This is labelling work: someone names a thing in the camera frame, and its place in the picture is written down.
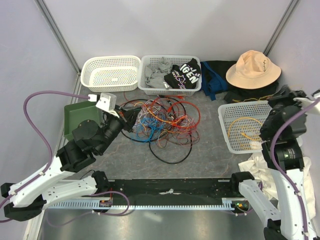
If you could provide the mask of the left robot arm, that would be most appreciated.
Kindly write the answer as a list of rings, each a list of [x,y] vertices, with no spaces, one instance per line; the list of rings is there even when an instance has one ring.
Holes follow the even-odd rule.
[[[59,182],[93,164],[96,156],[102,156],[122,130],[131,132],[140,111],[141,107],[118,107],[115,114],[104,112],[103,126],[90,119],[82,121],[72,131],[73,139],[57,151],[51,162],[19,183],[4,183],[0,191],[8,203],[0,206],[5,220],[24,222],[65,200],[106,196],[110,183],[103,171],[97,170],[80,180]]]

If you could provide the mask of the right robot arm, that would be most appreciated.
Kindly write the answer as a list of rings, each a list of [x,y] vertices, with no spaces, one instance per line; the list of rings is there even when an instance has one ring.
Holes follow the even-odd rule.
[[[266,240],[318,240],[307,208],[304,159],[297,138],[307,131],[307,113],[319,114],[320,92],[312,98],[283,86],[268,99],[271,107],[260,128],[262,155],[275,183],[277,209],[248,171],[232,174],[229,191],[243,196],[263,224]]]

